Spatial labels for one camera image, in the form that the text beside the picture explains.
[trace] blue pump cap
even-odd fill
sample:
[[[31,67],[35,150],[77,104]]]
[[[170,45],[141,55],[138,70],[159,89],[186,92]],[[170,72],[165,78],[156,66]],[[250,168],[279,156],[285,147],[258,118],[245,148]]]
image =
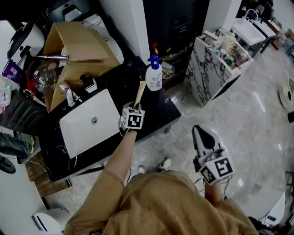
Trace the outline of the blue pump cap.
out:
[[[158,55],[153,54],[149,59],[149,62],[151,62],[151,67],[153,69],[159,69],[159,57]]]

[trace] black marble countertop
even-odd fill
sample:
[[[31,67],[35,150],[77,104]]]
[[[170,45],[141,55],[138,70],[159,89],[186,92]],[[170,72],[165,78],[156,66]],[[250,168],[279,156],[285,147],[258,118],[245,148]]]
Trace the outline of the black marble countertop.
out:
[[[103,89],[108,89],[120,115],[123,105],[135,101],[140,80],[145,79],[146,65],[136,57],[128,63],[117,66],[106,74],[97,77],[98,90],[81,94],[83,101],[93,97]],[[138,140],[149,137],[153,132],[167,127],[175,122],[180,112],[163,89],[151,92],[145,88],[142,99],[142,109],[146,111],[142,130],[137,135]],[[69,175],[81,172],[94,163],[111,155],[119,145],[122,137],[119,133],[86,150],[72,159],[69,158],[62,137],[59,120],[78,106],[69,107],[67,100],[52,110],[44,123],[44,134],[39,137],[44,163],[52,182],[66,179]]]

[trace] white container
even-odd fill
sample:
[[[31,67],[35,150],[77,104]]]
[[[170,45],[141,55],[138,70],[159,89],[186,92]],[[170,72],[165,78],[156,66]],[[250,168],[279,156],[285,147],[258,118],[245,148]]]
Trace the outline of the white container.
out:
[[[38,212],[32,216],[32,219],[39,231],[59,234],[64,231],[70,217],[71,215],[67,210],[55,208]]]
[[[160,90],[162,87],[162,67],[159,63],[159,57],[152,55],[148,61],[151,62],[151,66],[147,69],[145,75],[147,87],[151,91]]]

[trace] marble floor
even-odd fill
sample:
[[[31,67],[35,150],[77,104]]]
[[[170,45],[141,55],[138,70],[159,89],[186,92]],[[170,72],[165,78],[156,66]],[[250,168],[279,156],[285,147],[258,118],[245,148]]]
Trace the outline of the marble floor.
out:
[[[294,168],[294,124],[288,122],[288,112],[277,93],[278,86],[287,85],[289,77],[294,78],[291,60],[283,49],[276,51],[269,46],[263,54],[256,55],[254,63],[224,94],[204,108],[184,84],[168,90],[182,117],[168,134],[156,134],[135,147],[131,177],[138,173],[140,164],[152,169],[165,157],[171,157],[173,170],[183,171],[196,181],[199,175],[192,164],[195,150],[191,130],[193,125],[202,124],[218,133],[234,161],[236,173],[226,190],[228,197],[244,203],[262,187],[289,195],[285,170]],[[73,177],[74,191],[68,188],[46,197],[49,205],[74,213],[98,174]],[[197,187],[202,190],[202,183]]]

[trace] white sink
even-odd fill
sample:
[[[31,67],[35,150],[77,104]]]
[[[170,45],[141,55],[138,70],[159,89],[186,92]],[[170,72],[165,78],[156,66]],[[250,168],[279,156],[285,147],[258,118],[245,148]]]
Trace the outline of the white sink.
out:
[[[266,39],[265,36],[245,18],[235,19],[232,29],[249,46],[262,42]]]
[[[258,28],[260,28],[268,37],[274,37],[276,36],[276,33],[271,30],[270,27],[267,26],[265,22],[260,23],[259,21],[253,21],[253,24],[255,24]]]
[[[119,132],[120,115],[103,90],[60,119],[66,149],[73,158]]]

